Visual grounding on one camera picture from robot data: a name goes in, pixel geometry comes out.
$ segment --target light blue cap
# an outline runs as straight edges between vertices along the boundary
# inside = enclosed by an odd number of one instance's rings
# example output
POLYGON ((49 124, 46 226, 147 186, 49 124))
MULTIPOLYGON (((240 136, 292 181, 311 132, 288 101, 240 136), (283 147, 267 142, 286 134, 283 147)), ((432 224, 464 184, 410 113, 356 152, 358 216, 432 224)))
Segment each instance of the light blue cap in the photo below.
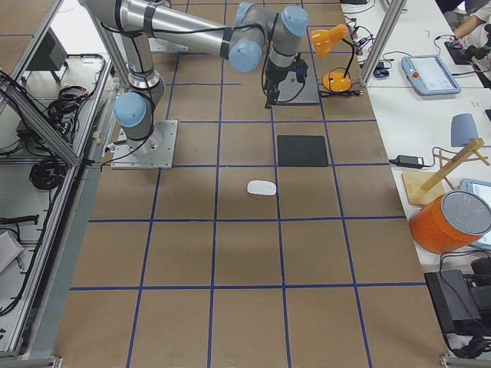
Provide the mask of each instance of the light blue cap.
POLYGON ((242 25, 242 21, 246 17, 249 8, 253 5, 254 4, 251 2, 241 2, 239 4, 239 9, 237 9, 237 14, 236 14, 236 24, 235 24, 236 27, 242 25))
POLYGON ((250 73, 259 64, 262 50, 253 41, 238 42, 229 52, 229 61, 232 67, 240 73, 250 73))
POLYGON ((145 99, 135 92, 122 94, 114 101, 116 119, 125 128, 138 125, 145 117, 146 112, 145 99))
POLYGON ((289 5, 283 9, 283 25, 297 37, 303 37, 305 35, 308 21, 308 13, 299 6, 289 5))

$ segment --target black mat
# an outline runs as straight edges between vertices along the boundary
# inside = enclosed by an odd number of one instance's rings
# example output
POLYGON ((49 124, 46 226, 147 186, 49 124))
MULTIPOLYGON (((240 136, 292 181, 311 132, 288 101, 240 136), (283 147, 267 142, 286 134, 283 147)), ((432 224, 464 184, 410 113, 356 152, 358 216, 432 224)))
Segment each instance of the black mat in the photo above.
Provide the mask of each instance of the black mat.
POLYGON ((323 136, 278 136, 277 142, 279 166, 329 166, 323 136))

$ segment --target orange bucket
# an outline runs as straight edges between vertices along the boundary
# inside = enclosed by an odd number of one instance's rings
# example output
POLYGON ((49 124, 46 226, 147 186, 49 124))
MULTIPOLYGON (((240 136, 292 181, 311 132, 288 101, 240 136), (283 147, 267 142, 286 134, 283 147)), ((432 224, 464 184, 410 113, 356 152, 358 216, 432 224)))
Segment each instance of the orange bucket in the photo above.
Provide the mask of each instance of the orange bucket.
POLYGON ((454 190, 436 198, 409 221, 414 240, 441 255, 479 240, 491 229, 491 209, 479 196, 454 190))

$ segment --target wooden stand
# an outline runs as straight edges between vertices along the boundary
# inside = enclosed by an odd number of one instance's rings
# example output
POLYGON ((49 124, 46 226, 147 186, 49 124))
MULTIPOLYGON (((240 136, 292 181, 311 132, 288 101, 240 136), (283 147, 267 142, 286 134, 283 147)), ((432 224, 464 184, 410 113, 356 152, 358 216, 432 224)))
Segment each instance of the wooden stand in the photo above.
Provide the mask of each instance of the wooden stand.
POLYGON ((483 161, 489 166, 488 158, 481 155, 479 148, 484 146, 481 138, 471 140, 467 146, 463 147, 452 159, 442 155, 440 151, 435 157, 440 161, 440 169, 435 172, 403 172, 402 180, 406 188, 407 201, 410 205, 427 205, 436 197, 445 193, 442 180, 445 180, 451 189, 455 189, 447 176, 454 171, 461 163, 469 161, 483 161))

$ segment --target wooden base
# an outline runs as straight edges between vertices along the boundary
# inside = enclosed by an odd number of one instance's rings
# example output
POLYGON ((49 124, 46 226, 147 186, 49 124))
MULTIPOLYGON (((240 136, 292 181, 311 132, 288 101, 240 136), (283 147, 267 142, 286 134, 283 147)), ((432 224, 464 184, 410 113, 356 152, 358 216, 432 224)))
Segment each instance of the wooden base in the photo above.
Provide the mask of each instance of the wooden base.
POLYGON ((443 184, 439 182, 432 189, 421 190, 421 186, 426 182, 434 172, 403 172, 402 181, 406 188, 407 201, 410 205, 427 205, 436 197, 445 193, 443 184))

